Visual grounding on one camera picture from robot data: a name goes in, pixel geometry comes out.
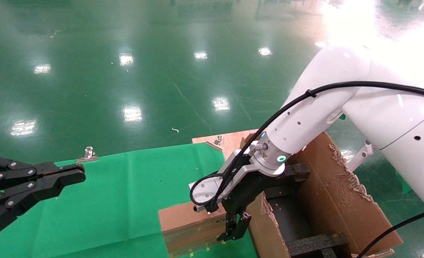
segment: green fabric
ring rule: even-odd
[[[85,182],[67,186],[57,199],[40,202],[0,232],[0,258],[167,258],[158,210],[189,201],[188,183],[222,164],[222,153],[206,144],[83,163]],[[248,233],[193,255],[256,258]]]

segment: green epoxy floor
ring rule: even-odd
[[[0,0],[0,156],[254,129],[322,46],[348,42],[424,76],[424,0]],[[346,156],[363,146],[348,120],[328,132]],[[424,211],[381,155],[356,172],[393,224]],[[394,257],[424,258],[424,219],[399,233]]]

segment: green led ring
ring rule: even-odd
[[[279,162],[284,162],[286,159],[287,159],[287,157],[284,156],[284,155],[280,155],[279,157],[277,157],[277,161],[279,161]]]

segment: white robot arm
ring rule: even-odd
[[[396,83],[424,89],[424,78],[394,72],[377,62],[362,46],[329,46],[309,63],[283,106],[307,90],[351,81]],[[424,96],[400,90],[347,87],[319,93],[280,114],[269,124],[259,142],[246,150],[250,152],[249,162],[234,172],[217,202],[227,199],[250,172],[279,176],[284,170],[284,161],[325,131],[342,113],[424,201]],[[235,150],[217,174],[223,173],[238,153],[239,150]],[[192,201],[203,204],[211,200],[221,183],[219,176],[205,178],[200,184],[191,183]],[[245,206],[232,213],[242,213]],[[201,211],[204,207],[196,205],[196,208]]]

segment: open cardboard box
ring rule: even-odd
[[[327,133],[320,134],[301,152],[292,155],[289,162],[303,163],[310,170],[310,176],[297,192],[297,199],[315,235],[342,233],[348,240],[351,253],[358,254],[379,234],[392,227],[372,196],[349,171],[338,147]],[[247,212],[252,214],[250,232],[258,256],[289,258],[279,222],[264,193],[247,207]],[[394,253],[392,248],[401,243],[401,238],[394,231],[366,255],[390,256]]]

